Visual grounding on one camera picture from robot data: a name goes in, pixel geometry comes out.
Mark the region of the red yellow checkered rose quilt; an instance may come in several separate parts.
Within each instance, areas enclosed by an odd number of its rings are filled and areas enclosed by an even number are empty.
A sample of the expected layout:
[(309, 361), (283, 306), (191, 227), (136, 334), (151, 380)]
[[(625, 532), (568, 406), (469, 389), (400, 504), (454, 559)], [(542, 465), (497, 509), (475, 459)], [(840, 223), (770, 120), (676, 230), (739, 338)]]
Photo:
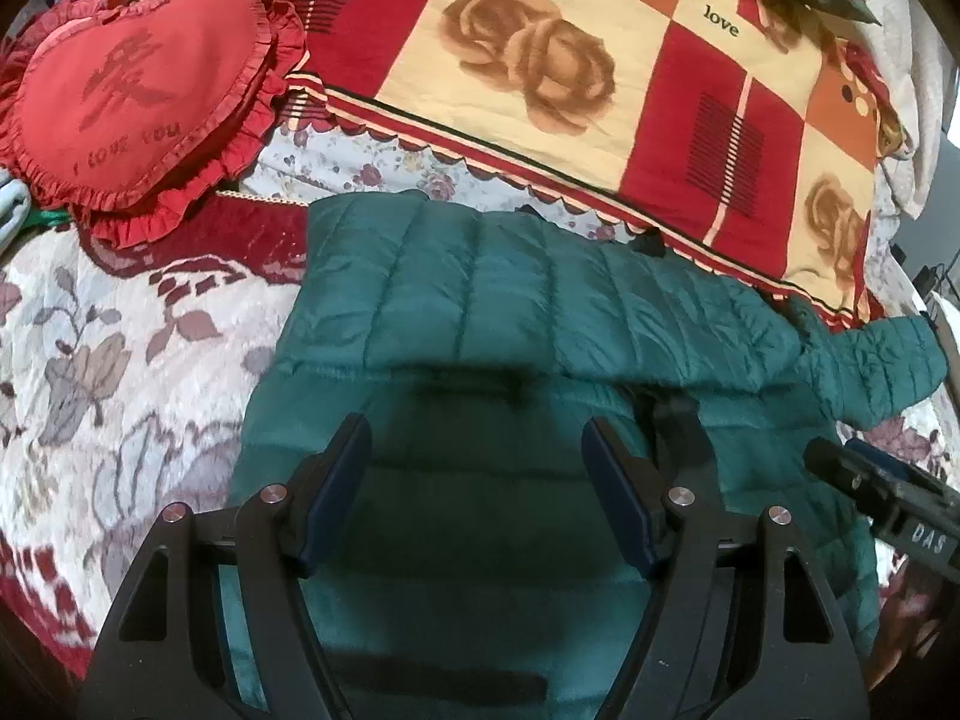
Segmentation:
[(295, 127), (429, 149), (590, 211), (832, 325), (864, 259), (889, 88), (800, 0), (290, 0)]

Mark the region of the green quilted puffer jacket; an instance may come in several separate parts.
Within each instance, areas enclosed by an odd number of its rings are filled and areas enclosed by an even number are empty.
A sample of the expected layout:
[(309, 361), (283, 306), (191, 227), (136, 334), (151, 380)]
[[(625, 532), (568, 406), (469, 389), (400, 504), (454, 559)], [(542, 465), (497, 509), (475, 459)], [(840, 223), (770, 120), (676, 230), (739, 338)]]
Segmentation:
[(805, 471), (814, 437), (929, 397), (947, 363), (919, 317), (832, 332), (804, 302), (675, 255), (416, 192), (320, 200), (306, 271), (242, 423), (231, 497), (283, 481), (363, 415), (373, 455), (334, 561), (302, 587), (359, 718), (589, 718), (649, 592), (579, 442), (641, 449), (642, 394), (697, 400), (732, 511), (796, 514), (859, 655), (875, 546)]

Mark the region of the small-flower white bed sheet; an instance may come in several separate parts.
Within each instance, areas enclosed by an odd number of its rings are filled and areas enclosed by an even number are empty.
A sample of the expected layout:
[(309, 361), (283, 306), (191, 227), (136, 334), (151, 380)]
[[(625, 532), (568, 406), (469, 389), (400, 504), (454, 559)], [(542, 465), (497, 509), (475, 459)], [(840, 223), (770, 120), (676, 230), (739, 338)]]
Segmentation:
[(397, 140), (347, 135), (338, 128), (275, 128), (257, 161), (239, 179), (239, 190), (302, 205), (339, 193), (420, 190), (437, 202), (478, 211), (532, 208), (544, 220), (596, 241), (626, 244), (633, 239), (622, 223), (607, 224), (592, 211), (579, 213), (562, 202), (537, 199), (528, 188), (482, 176), (462, 161), (441, 160), (431, 149), (408, 149)]

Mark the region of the light blue folded cloth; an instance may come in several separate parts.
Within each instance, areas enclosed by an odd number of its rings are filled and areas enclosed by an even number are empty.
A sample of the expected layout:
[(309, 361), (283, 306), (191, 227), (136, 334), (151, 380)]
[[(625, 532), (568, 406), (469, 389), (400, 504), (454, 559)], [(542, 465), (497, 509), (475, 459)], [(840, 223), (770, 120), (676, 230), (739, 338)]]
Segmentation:
[(20, 179), (16, 179), (4, 167), (0, 169), (0, 252), (5, 252), (32, 208), (31, 192)]

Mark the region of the white floral red-bordered blanket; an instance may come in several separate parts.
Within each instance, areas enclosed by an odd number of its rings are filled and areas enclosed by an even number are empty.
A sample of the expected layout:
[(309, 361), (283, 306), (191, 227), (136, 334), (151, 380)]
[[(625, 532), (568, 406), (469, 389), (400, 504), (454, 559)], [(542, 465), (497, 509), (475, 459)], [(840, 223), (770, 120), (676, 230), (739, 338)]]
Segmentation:
[(198, 238), (119, 278), (73, 231), (25, 242), (2, 268), (2, 590), (82, 670), (161, 507), (231, 497), (249, 400), (306, 271), (311, 206), (231, 200), (215, 231), (290, 265), (263, 271)]

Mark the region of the red heart-shaped ruffled pillow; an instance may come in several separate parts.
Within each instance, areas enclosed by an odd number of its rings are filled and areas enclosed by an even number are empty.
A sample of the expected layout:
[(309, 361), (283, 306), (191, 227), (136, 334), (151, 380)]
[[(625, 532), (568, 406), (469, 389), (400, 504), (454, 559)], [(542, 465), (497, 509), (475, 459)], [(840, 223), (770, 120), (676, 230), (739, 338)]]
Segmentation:
[(2, 166), (114, 249), (239, 177), (306, 54), (290, 0), (67, 0), (2, 59)]

